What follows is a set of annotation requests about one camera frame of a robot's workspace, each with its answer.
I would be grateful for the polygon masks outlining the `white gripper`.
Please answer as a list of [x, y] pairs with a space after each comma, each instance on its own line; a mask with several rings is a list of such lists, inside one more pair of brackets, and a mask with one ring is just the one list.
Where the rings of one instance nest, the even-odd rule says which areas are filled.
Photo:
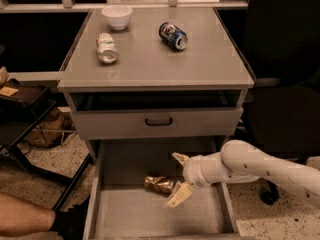
[[202, 156], [188, 157], [174, 152], [172, 156], [183, 166], [183, 177], [186, 182], [178, 181], [169, 195], [166, 205], [176, 208], [193, 193], [193, 188], [208, 187], [209, 183], [202, 172]]

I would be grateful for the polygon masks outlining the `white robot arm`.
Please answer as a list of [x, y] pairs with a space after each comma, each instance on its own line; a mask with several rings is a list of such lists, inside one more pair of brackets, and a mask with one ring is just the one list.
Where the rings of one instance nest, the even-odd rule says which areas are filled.
[[175, 208], [196, 188], [214, 183], [248, 183], [266, 179], [290, 194], [320, 207], [320, 171], [276, 158], [241, 140], [226, 142], [219, 152], [188, 157], [174, 152], [182, 165], [184, 182], [177, 182], [167, 206]]

